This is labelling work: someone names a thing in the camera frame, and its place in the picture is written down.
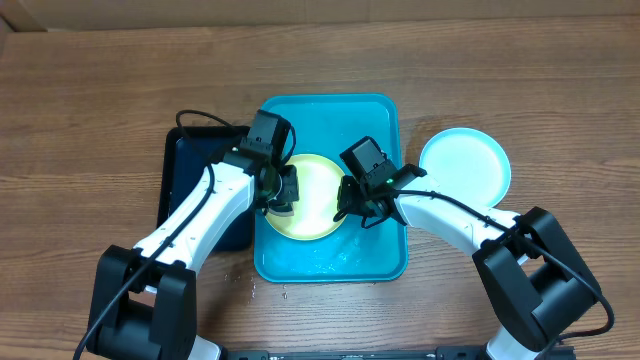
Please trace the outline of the yellow-green plate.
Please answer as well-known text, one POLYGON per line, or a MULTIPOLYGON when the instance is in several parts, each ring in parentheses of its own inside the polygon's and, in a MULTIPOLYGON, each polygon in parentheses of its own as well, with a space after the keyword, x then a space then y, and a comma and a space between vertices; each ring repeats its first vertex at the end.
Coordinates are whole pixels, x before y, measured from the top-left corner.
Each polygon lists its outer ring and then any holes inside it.
POLYGON ((342 223, 333 220, 344 171, 330 159, 316 154, 294 155, 288 162, 297 170, 299 200, 292 216, 269 213, 266 220, 281 235, 299 241, 325 237, 342 223))

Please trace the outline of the light blue plate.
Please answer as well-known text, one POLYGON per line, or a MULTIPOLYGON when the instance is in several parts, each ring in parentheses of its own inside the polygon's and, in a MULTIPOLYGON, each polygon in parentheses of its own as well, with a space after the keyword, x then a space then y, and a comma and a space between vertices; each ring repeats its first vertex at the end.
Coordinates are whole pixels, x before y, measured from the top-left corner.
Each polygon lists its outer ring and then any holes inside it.
POLYGON ((429 139, 419 166, 452 197, 496 207, 508 193, 512 170, 501 145, 473 128, 450 128, 429 139))

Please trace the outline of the green scouring sponge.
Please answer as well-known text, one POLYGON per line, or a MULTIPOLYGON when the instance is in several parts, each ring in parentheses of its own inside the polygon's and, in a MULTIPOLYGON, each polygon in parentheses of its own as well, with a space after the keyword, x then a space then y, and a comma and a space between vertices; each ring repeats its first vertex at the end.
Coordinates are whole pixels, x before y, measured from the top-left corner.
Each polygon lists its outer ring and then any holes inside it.
POLYGON ((268 212, 278 217, 290 217, 294 215, 293 205, 289 202, 270 203, 268 212))

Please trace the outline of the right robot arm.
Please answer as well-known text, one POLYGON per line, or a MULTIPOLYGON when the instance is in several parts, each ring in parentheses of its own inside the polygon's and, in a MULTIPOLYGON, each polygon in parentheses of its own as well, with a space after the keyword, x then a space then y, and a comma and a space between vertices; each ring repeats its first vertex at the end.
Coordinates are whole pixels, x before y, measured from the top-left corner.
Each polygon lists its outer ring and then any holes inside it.
POLYGON ((341 153, 349 170, 338 193, 337 219, 361 217, 368 229, 388 219, 423 229, 470 256, 500 322, 476 351, 479 359, 544 359, 569 327, 606 302, 599 283, 548 211, 523 215, 466 205, 437 189, 427 172, 397 168, 375 140, 341 153))

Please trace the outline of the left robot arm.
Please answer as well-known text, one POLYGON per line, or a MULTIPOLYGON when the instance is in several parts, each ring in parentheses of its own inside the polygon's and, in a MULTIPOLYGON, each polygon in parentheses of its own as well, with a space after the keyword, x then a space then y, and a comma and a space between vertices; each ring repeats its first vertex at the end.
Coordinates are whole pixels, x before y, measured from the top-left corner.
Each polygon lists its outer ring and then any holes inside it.
POLYGON ((74 356, 225 358, 222 346, 197 333, 197 275, 240 215, 292 215, 298 183, 288 161, 295 145, 291 123, 260 110, 232 144, 204 154, 201 178, 170 217, 133 248, 112 245, 101 255, 74 356))

